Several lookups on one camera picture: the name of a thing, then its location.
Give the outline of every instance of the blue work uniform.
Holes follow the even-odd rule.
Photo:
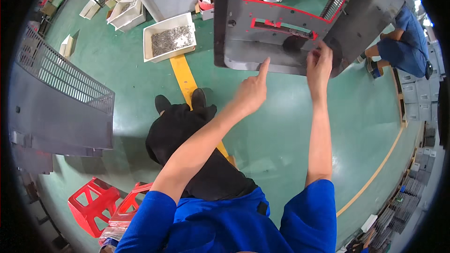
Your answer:
[[[396,17],[396,28],[405,31],[400,41],[386,37],[377,43],[381,59],[415,77],[424,77],[429,59],[427,41],[422,26],[406,6]]]
[[[256,209],[267,204],[266,214]],[[284,206],[278,230],[261,188],[231,200],[180,199],[146,194],[116,253],[123,252],[322,252],[336,247],[334,185],[311,183]]]

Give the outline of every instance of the black pants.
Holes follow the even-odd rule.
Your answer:
[[[191,111],[188,104],[173,104],[152,124],[145,147],[152,160],[164,166],[170,156],[189,137],[216,114],[215,105]],[[225,200],[249,194],[255,182],[239,172],[218,149],[189,181],[182,198]]]

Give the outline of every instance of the blue sleeve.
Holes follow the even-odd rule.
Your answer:
[[[280,233],[294,252],[334,253],[337,222],[333,183],[318,180],[291,199],[284,206]]]
[[[410,18],[411,18],[411,11],[409,11],[406,6],[403,6],[402,9],[400,10],[400,13],[398,13],[397,17],[395,18],[396,28],[406,30]]]
[[[155,252],[160,249],[173,224],[175,211],[176,204],[171,197],[149,191],[115,252]]]

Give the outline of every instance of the red plastic stool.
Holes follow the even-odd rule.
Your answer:
[[[121,202],[117,207],[117,211],[111,216],[109,220],[110,227],[128,227],[134,215],[138,211],[139,205],[136,202],[136,196],[140,192],[147,192],[151,189],[153,183],[141,185],[141,183],[136,183],[132,191],[127,195],[127,197]],[[134,210],[127,212],[127,210],[133,206]]]
[[[109,218],[103,215],[102,212],[107,209],[111,216],[114,214],[116,211],[116,201],[120,198],[120,193],[119,190],[113,186],[108,189],[99,187],[94,182],[96,180],[99,179],[92,177],[92,180],[69,197],[67,204],[69,205],[75,221],[80,225],[80,227],[82,227],[93,237],[98,238],[102,234],[103,230],[98,229],[94,218],[99,217],[104,222],[108,223]],[[97,199],[92,199],[90,194],[91,191],[98,195]],[[76,200],[83,193],[86,195],[88,202],[88,205],[86,206]]]

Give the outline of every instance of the yellow floor line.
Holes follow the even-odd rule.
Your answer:
[[[389,159],[389,156],[391,155],[392,151],[394,150],[398,139],[400,138],[401,133],[403,132],[403,127],[400,128],[400,131],[398,132],[397,138],[395,139],[394,143],[392,144],[391,149],[389,150],[389,152],[387,153],[386,157],[384,158],[383,162],[381,162],[380,166],[378,166],[377,170],[375,171],[375,173],[372,175],[372,177],[370,177],[370,179],[367,181],[367,183],[365,183],[365,185],[363,186],[363,188],[361,188],[357,194],[355,194],[355,196],[344,206],[342,207],[337,213],[336,213],[336,217],[339,217],[345,210],[347,210],[347,208],[350,207],[350,205],[352,205],[359,196],[361,196],[361,194],[367,189],[367,187],[370,185],[370,183],[372,183],[372,181],[375,179],[375,177],[378,175],[378,173],[381,171],[381,169],[383,168],[383,166],[386,164],[387,160]]]
[[[194,90],[197,89],[197,84],[195,83],[194,76],[192,76],[186,57],[184,57],[184,55],[179,55],[170,58],[170,63],[172,64],[173,72],[175,73],[184,99],[186,100],[186,104],[192,109],[191,96]],[[228,153],[222,141],[217,145],[217,149],[228,159]]]

